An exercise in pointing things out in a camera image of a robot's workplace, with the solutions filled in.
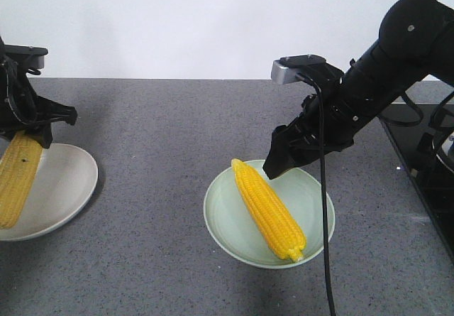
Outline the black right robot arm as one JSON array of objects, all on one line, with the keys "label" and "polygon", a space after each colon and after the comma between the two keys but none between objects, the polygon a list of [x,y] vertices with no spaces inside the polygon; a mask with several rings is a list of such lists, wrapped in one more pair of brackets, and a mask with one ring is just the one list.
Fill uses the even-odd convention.
[{"label": "black right robot arm", "polygon": [[437,0],[398,0],[377,40],[347,72],[318,55],[275,60],[274,82],[302,81],[320,92],[304,99],[290,124],[272,132],[265,174],[273,180],[351,146],[360,129],[428,75],[453,84],[453,9]]}]

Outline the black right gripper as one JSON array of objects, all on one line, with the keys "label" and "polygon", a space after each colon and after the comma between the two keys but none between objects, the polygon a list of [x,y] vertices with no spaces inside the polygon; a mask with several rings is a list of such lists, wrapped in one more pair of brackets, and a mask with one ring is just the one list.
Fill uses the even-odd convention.
[{"label": "black right gripper", "polygon": [[362,78],[355,67],[343,73],[327,63],[312,65],[297,79],[316,92],[303,100],[298,117],[272,132],[270,151],[262,167],[270,180],[313,163],[322,155],[351,147],[362,128]]}]

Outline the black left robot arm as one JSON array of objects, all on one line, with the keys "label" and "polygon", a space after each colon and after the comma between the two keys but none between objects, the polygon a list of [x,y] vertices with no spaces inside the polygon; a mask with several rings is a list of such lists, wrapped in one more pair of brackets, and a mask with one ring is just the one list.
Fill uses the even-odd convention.
[{"label": "black left robot arm", "polygon": [[71,126],[77,110],[36,93],[29,79],[44,68],[48,49],[9,45],[1,42],[1,137],[11,140],[19,131],[49,148],[51,124],[63,121]]}]

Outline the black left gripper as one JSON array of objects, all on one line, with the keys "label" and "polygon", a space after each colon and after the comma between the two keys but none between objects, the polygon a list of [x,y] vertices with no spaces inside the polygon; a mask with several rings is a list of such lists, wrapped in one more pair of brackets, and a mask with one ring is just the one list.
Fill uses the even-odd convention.
[{"label": "black left gripper", "polygon": [[25,131],[42,148],[49,149],[51,123],[75,125],[77,110],[37,96],[26,73],[14,60],[1,61],[1,137],[13,138],[16,132]]}]

